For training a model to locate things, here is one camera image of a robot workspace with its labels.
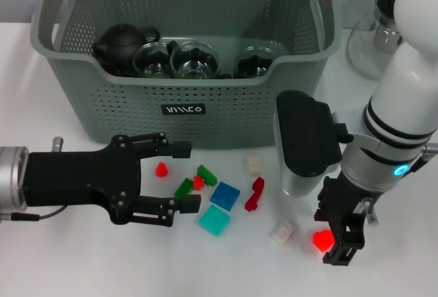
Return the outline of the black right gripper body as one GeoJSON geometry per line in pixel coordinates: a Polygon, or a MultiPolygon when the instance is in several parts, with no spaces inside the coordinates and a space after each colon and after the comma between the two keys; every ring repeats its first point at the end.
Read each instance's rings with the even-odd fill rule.
{"type": "Polygon", "coordinates": [[[347,224],[353,220],[365,220],[362,213],[357,214],[354,210],[368,196],[368,191],[353,184],[343,173],[336,178],[325,177],[318,194],[317,209],[324,209],[327,212],[328,221],[318,222],[347,224]]]}

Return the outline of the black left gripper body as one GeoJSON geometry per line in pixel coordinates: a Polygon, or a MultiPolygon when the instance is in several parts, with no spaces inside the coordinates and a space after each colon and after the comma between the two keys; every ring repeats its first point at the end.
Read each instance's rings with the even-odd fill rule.
{"type": "Polygon", "coordinates": [[[140,158],[126,135],[97,151],[29,154],[29,207],[98,205],[114,224],[127,224],[139,195],[140,158]]]}

